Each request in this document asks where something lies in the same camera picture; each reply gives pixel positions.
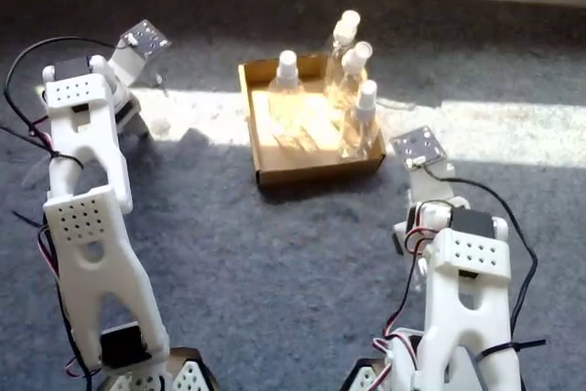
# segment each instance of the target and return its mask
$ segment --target plastic bottle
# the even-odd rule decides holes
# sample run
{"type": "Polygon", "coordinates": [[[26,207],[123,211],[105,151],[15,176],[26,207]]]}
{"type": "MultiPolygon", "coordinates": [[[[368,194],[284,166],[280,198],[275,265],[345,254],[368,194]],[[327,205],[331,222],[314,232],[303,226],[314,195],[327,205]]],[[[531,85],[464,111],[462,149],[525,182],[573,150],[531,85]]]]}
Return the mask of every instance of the plastic bottle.
{"type": "Polygon", "coordinates": [[[340,161],[368,158],[378,136],[376,122],[376,82],[364,81],[360,85],[356,104],[344,114],[340,130],[340,161]]]}
{"type": "Polygon", "coordinates": [[[363,80],[362,72],[371,55],[372,46],[365,41],[359,41],[342,57],[343,77],[331,85],[328,93],[331,120],[335,125],[342,121],[346,110],[354,106],[358,88],[363,80]]]}
{"type": "Polygon", "coordinates": [[[331,85],[342,79],[342,57],[353,46],[360,15],[356,11],[344,11],[328,41],[328,59],[324,75],[324,93],[328,94],[331,85]]]}
{"type": "Polygon", "coordinates": [[[298,76],[297,55],[292,50],[284,50],[278,58],[277,76],[268,85],[268,112],[275,135],[300,133],[304,92],[298,76]]]}

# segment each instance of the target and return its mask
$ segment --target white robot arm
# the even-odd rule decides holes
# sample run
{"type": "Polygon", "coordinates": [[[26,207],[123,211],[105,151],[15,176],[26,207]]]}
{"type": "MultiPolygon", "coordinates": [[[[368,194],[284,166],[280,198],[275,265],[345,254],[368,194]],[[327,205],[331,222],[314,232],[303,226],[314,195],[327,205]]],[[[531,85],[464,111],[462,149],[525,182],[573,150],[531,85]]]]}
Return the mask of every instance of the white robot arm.
{"type": "Polygon", "coordinates": [[[173,383],[166,364],[167,331],[123,217],[133,202],[118,133],[147,133],[138,100],[127,86],[169,44],[143,20],[122,35],[110,60],[92,56],[63,61],[42,74],[51,142],[60,152],[49,165],[50,191],[43,207],[57,254],[60,295],[83,362],[90,370],[102,368],[116,377],[113,389],[120,391],[170,390],[185,380],[199,381],[202,391],[212,389],[209,372],[197,362],[185,363],[185,372],[173,383]],[[104,168],[108,183],[76,194],[82,165],[91,160],[104,168]],[[107,294],[116,296],[136,321],[101,329],[100,309],[107,294]]]}
{"type": "Polygon", "coordinates": [[[454,196],[441,180],[453,177],[454,168],[427,127],[393,145],[411,184],[407,220],[394,230],[407,256],[409,283],[415,279],[417,289],[418,279],[425,280],[425,329],[393,328],[403,302],[373,343],[385,353],[384,362],[362,360],[342,390],[520,391],[507,223],[454,196]]]}

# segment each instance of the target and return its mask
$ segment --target floor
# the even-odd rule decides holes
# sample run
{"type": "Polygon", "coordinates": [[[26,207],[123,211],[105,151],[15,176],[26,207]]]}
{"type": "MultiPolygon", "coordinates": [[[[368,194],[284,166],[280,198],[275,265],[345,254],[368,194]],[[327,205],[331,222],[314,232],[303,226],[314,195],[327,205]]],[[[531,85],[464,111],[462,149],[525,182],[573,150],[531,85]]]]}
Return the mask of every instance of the floor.
{"type": "MultiPolygon", "coordinates": [[[[389,157],[376,176],[302,191],[259,193],[236,65],[285,48],[319,50],[346,8],[374,47],[386,136],[429,125],[461,177],[511,204],[540,266],[518,323],[527,389],[586,382],[583,188],[586,186],[586,11],[460,0],[0,0],[0,71],[55,35],[115,42],[146,17],[173,46],[135,88],[153,138],[124,137],[135,209],[126,217],[173,345],[198,347],[224,390],[339,389],[401,298],[405,264],[391,242],[405,216],[407,173],[389,157]],[[164,78],[151,88],[156,72],[164,78]]],[[[32,117],[42,68],[102,53],[60,45],[16,73],[32,117]]],[[[22,130],[4,102],[0,121],[22,130]]],[[[47,176],[42,155],[0,136],[0,388],[79,390],[35,230],[47,176]]],[[[103,179],[83,176],[87,188],[103,179]]],[[[458,186],[505,217],[486,194],[458,186]]],[[[510,239],[511,297],[529,260],[510,239]]],[[[421,328],[421,294],[400,325],[421,328]]],[[[105,323],[119,320],[107,304],[105,323]]]]}

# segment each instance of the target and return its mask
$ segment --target wire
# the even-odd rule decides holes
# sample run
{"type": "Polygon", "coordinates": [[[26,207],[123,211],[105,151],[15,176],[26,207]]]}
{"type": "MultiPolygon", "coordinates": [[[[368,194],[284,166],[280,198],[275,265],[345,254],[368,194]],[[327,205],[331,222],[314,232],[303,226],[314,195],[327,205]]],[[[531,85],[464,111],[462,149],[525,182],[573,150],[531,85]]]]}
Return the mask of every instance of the wire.
{"type": "Polygon", "coordinates": [[[38,231],[37,231],[37,245],[38,245],[38,250],[40,251],[40,253],[45,258],[45,261],[47,262],[47,265],[49,265],[49,269],[51,269],[51,272],[53,273],[53,276],[55,277],[55,280],[57,281],[59,279],[59,275],[57,274],[57,268],[55,266],[54,257],[50,253],[50,251],[47,249],[47,247],[45,246],[45,244],[43,243],[43,240],[41,238],[42,237],[42,234],[46,233],[48,229],[49,228],[48,228],[47,225],[42,225],[40,228],[38,228],[38,231]]]}
{"type": "MultiPolygon", "coordinates": [[[[82,379],[83,376],[82,375],[78,375],[77,373],[73,373],[71,371],[71,367],[73,366],[73,364],[75,364],[77,361],[77,359],[75,359],[75,356],[72,357],[66,364],[65,364],[65,374],[68,375],[69,377],[73,378],[73,379],[82,379]]],[[[102,368],[98,368],[96,370],[92,370],[90,371],[90,375],[91,376],[95,376],[98,373],[100,373],[102,371],[102,368]]]]}
{"type": "Polygon", "coordinates": [[[442,203],[442,204],[444,204],[446,206],[449,206],[450,208],[455,208],[456,207],[453,203],[451,203],[449,201],[445,201],[443,199],[431,199],[429,201],[424,201],[424,202],[420,203],[419,206],[418,206],[418,211],[417,211],[417,214],[415,216],[415,225],[416,226],[419,226],[420,225],[420,222],[421,222],[421,212],[423,210],[423,207],[425,205],[427,205],[428,203],[442,203]]]}
{"type": "Polygon", "coordinates": [[[409,353],[409,357],[411,358],[411,362],[413,362],[413,366],[417,370],[418,369],[418,359],[415,354],[415,350],[413,350],[413,346],[411,345],[411,343],[407,340],[407,338],[403,334],[393,332],[389,335],[388,339],[374,338],[373,339],[373,347],[376,350],[378,350],[379,352],[382,352],[385,355],[387,355],[389,352],[391,352],[391,347],[389,346],[389,342],[392,341],[393,339],[398,339],[399,341],[401,341],[401,343],[403,343],[403,345],[407,349],[407,352],[409,353]]]}
{"type": "Polygon", "coordinates": [[[32,226],[32,227],[34,227],[34,228],[37,228],[37,229],[38,229],[38,228],[40,228],[40,227],[42,226],[42,224],[41,224],[41,223],[39,223],[39,222],[35,222],[35,221],[34,221],[34,220],[32,220],[32,219],[29,219],[28,217],[26,217],[26,215],[24,215],[24,214],[21,214],[21,213],[20,213],[20,212],[18,212],[18,211],[12,210],[11,212],[12,212],[12,215],[14,215],[15,217],[17,217],[17,219],[18,219],[18,220],[21,220],[21,221],[23,221],[23,222],[24,222],[24,223],[26,223],[28,226],[32,226]]]}
{"type": "Polygon", "coordinates": [[[105,42],[97,40],[95,38],[86,38],[86,37],[79,37],[79,36],[61,36],[61,37],[47,38],[47,39],[38,41],[37,43],[24,49],[20,54],[18,54],[18,56],[16,57],[16,59],[12,63],[12,66],[10,66],[10,69],[8,70],[8,73],[5,78],[5,84],[4,84],[4,97],[5,97],[8,105],[10,105],[10,107],[12,108],[14,113],[16,114],[16,116],[18,116],[18,118],[20,118],[20,120],[27,125],[28,132],[31,135],[33,135],[34,137],[38,138],[38,140],[40,140],[40,143],[34,142],[30,139],[27,139],[25,136],[20,135],[19,133],[15,132],[14,130],[12,130],[8,127],[2,126],[2,127],[0,127],[0,129],[9,133],[10,135],[16,136],[16,137],[28,142],[29,144],[31,144],[35,147],[39,147],[39,148],[42,148],[42,149],[48,151],[51,154],[51,158],[63,157],[66,159],[70,159],[70,160],[75,161],[81,168],[83,168],[83,164],[76,157],[69,156],[69,155],[63,155],[59,151],[53,149],[53,146],[51,145],[50,140],[45,136],[45,134],[43,134],[37,128],[38,121],[31,121],[30,119],[28,119],[28,117],[24,114],[24,112],[22,110],[20,110],[20,108],[16,105],[16,103],[12,99],[12,95],[10,92],[10,83],[12,81],[12,78],[14,77],[16,68],[18,67],[20,62],[23,60],[23,58],[35,49],[41,48],[43,46],[47,46],[52,43],[58,43],[61,41],[84,41],[86,43],[92,43],[92,44],[104,46],[104,47],[107,47],[110,49],[128,48],[127,45],[119,48],[116,45],[112,45],[110,43],[105,43],[105,42]]]}
{"type": "Polygon", "coordinates": [[[49,226],[47,225],[47,218],[43,218],[43,230],[42,233],[45,234],[45,238],[47,239],[47,245],[49,247],[49,259],[52,263],[52,266],[55,269],[56,279],[55,279],[55,289],[57,290],[57,299],[59,301],[59,310],[61,314],[61,319],[63,321],[63,326],[65,327],[65,332],[67,333],[67,339],[70,343],[71,350],[73,351],[73,356],[77,361],[78,365],[83,372],[83,376],[85,378],[85,391],[92,391],[92,372],[88,368],[88,366],[83,361],[83,357],[81,356],[81,352],[77,343],[73,339],[73,333],[71,330],[71,323],[67,317],[67,311],[65,310],[65,305],[63,304],[63,298],[61,297],[61,291],[59,288],[59,260],[57,258],[57,249],[55,248],[55,244],[53,243],[53,239],[50,234],[49,226]]]}
{"type": "Polygon", "coordinates": [[[535,251],[533,250],[533,248],[531,246],[529,246],[529,244],[527,243],[525,235],[523,234],[523,231],[521,230],[521,225],[519,224],[519,221],[516,219],[515,215],[513,214],[513,210],[511,210],[511,207],[508,205],[508,203],[500,195],[498,195],[496,193],[496,191],[492,190],[491,188],[487,187],[486,185],[484,185],[480,182],[477,182],[475,180],[469,180],[469,179],[440,178],[440,177],[436,176],[435,174],[433,174],[426,166],[423,166],[423,169],[425,169],[425,171],[433,179],[438,180],[440,182],[465,183],[467,185],[472,185],[474,187],[480,188],[481,190],[488,192],[490,195],[492,195],[495,199],[497,199],[499,201],[499,203],[503,206],[507,215],[509,216],[509,219],[511,219],[511,223],[515,227],[516,233],[519,236],[519,238],[521,239],[521,243],[523,244],[523,246],[525,247],[525,249],[529,253],[529,256],[531,257],[531,267],[529,268],[529,270],[525,276],[525,279],[523,280],[523,283],[521,284],[521,288],[519,289],[519,293],[516,298],[515,306],[513,307],[513,311],[511,313],[511,335],[512,335],[515,332],[515,327],[516,327],[517,320],[519,318],[519,313],[521,312],[521,309],[523,308],[523,304],[525,303],[525,296],[526,296],[527,290],[529,289],[529,284],[531,283],[531,280],[533,279],[533,276],[535,275],[535,273],[537,271],[537,265],[538,265],[537,255],[536,255],[535,251]]]}
{"type": "Polygon", "coordinates": [[[412,255],[415,254],[415,250],[409,249],[409,246],[407,244],[409,242],[409,238],[411,238],[414,234],[421,234],[421,235],[423,235],[422,233],[433,233],[433,234],[437,234],[438,233],[438,230],[437,229],[431,229],[431,228],[422,228],[422,227],[413,228],[411,231],[409,231],[407,233],[407,235],[405,235],[405,241],[403,242],[403,247],[405,247],[405,250],[407,252],[409,252],[412,255]]]}
{"type": "Polygon", "coordinates": [[[386,377],[389,375],[392,369],[393,364],[387,364],[385,368],[383,368],[383,371],[381,371],[373,381],[373,383],[368,388],[366,388],[366,391],[375,391],[376,388],[378,388],[385,381],[386,377]]]}
{"type": "Polygon", "coordinates": [[[419,247],[423,244],[423,242],[425,240],[429,240],[429,239],[428,238],[421,238],[415,244],[415,250],[413,253],[413,261],[411,263],[411,268],[409,268],[409,275],[407,277],[407,285],[405,286],[405,292],[403,293],[403,298],[401,299],[401,303],[399,304],[399,307],[395,310],[395,312],[386,321],[385,327],[383,328],[383,337],[388,341],[390,341],[389,338],[392,334],[391,329],[393,328],[393,324],[395,324],[396,319],[401,314],[401,311],[403,311],[403,308],[405,307],[405,303],[407,302],[409,288],[411,287],[411,279],[413,278],[413,273],[415,272],[415,266],[418,261],[419,247]]]}

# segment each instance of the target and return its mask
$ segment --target cardboard box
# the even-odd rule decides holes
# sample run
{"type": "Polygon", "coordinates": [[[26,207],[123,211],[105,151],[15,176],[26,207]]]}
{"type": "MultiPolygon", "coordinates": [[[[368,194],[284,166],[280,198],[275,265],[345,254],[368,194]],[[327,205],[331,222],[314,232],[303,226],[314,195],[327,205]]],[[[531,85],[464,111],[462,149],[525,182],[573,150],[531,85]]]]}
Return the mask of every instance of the cardboard box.
{"type": "Polygon", "coordinates": [[[259,186],[372,174],[385,159],[385,141],[379,134],[368,159],[339,162],[340,134],[331,123],[330,107],[322,93],[325,61],[323,55],[298,57],[299,77],[306,90],[303,105],[308,111],[304,112],[304,136],[295,142],[277,140],[270,128],[266,87],[275,77],[278,59],[238,66],[259,186]]]}

